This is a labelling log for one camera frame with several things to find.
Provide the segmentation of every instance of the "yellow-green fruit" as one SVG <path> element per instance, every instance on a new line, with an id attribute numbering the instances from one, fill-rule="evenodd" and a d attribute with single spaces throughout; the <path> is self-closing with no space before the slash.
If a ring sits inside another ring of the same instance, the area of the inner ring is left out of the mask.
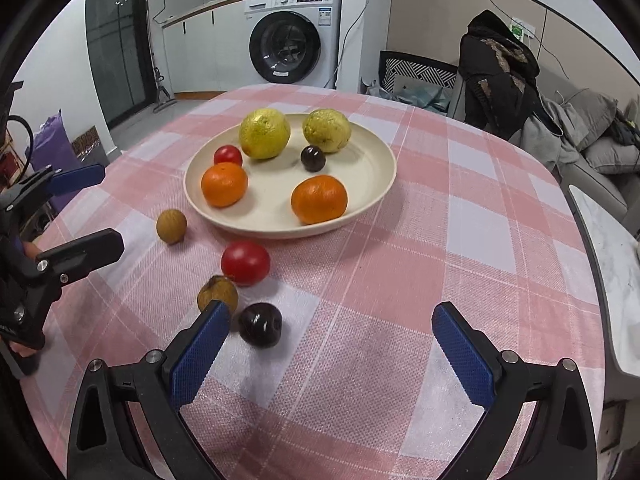
<path id="1" fill-rule="evenodd" d="M 201 312 L 213 301 L 222 301 L 233 314 L 238 308 L 238 291 L 236 286 L 224 276 L 213 276 L 198 293 L 198 308 Z"/>
<path id="2" fill-rule="evenodd" d="M 325 153 L 343 149 L 351 139 L 351 124 L 338 110 L 322 108 L 311 112 L 302 123 L 306 142 Z"/>
<path id="3" fill-rule="evenodd" d="M 273 158 L 289 142 L 291 126 L 285 115 L 273 108 L 259 108 L 240 124 L 240 147 L 250 158 Z"/>
<path id="4" fill-rule="evenodd" d="M 162 211 L 156 221 L 156 232 L 166 244 L 181 242 L 187 232 L 187 218 L 177 209 Z"/>

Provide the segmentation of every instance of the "purple bag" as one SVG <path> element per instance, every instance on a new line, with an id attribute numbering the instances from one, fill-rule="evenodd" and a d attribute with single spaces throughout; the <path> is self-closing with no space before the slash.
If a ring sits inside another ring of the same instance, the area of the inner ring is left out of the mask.
<path id="1" fill-rule="evenodd" d="M 66 136 L 62 123 L 62 110 L 58 114 L 47 119 L 40 131 L 36 134 L 33 143 L 33 155 L 31 166 L 39 171 L 47 165 L 52 165 L 54 170 L 76 170 L 80 168 L 80 162 L 71 147 L 71 142 Z M 62 196 L 55 196 L 49 202 L 58 213 L 71 199 L 78 194 L 77 191 Z"/>

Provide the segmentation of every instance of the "metal screw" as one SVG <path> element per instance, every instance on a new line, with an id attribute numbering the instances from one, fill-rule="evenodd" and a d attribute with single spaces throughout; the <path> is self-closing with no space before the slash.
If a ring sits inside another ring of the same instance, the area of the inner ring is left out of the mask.
<path id="1" fill-rule="evenodd" d="M 517 363 L 518 359 L 520 358 L 519 355 L 516 354 L 516 352 L 514 352 L 513 350 L 505 350 L 500 355 L 502 355 L 502 358 L 506 363 L 511 363 L 511 364 Z"/>
<path id="2" fill-rule="evenodd" d="M 99 370 L 102 367 L 102 360 L 101 359 L 94 359 L 93 361 L 91 361 L 89 363 L 89 371 L 90 372 L 95 372 L 96 370 Z"/>
<path id="3" fill-rule="evenodd" d="M 570 372 L 575 372 L 575 369 L 577 367 L 578 365 L 572 359 L 569 359 L 568 357 L 565 357 L 564 359 L 562 359 L 562 368 L 564 368 L 565 370 L 568 370 Z"/>
<path id="4" fill-rule="evenodd" d="M 151 350 L 145 355 L 145 361 L 150 364 L 157 363 L 160 359 L 162 359 L 161 350 Z"/>
<path id="5" fill-rule="evenodd" d="M 15 320 L 18 323 L 22 322 L 22 320 L 24 318 L 24 307 L 23 306 L 18 305 L 18 307 L 14 311 L 14 317 L 15 317 Z"/>

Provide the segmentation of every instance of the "red tomato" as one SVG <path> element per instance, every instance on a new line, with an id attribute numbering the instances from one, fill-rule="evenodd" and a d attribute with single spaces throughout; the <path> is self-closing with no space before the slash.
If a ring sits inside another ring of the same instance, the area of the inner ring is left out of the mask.
<path id="1" fill-rule="evenodd" d="M 220 146 L 216 150 L 216 153 L 213 154 L 213 163 L 219 164 L 220 162 L 232 162 L 238 166 L 242 166 L 242 153 L 231 144 Z"/>
<path id="2" fill-rule="evenodd" d="M 271 258 L 267 249 L 255 242 L 234 242 L 222 253 L 222 273 L 239 286 L 251 286 L 267 277 Z"/>

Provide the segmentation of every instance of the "wall outlet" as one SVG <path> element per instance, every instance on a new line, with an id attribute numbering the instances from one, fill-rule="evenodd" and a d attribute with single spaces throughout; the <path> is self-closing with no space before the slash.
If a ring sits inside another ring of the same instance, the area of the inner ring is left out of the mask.
<path id="1" fill-rule="evenodd" d="M 530 40 L 533 40 L 536 36 L 536 28 L 533 25 L 529 25 L 527 22 L 523 22 L 518 18 L 511 19 L 511 25 L 509 27 L 513 35 L 522 41 L 525 36 Z"/>

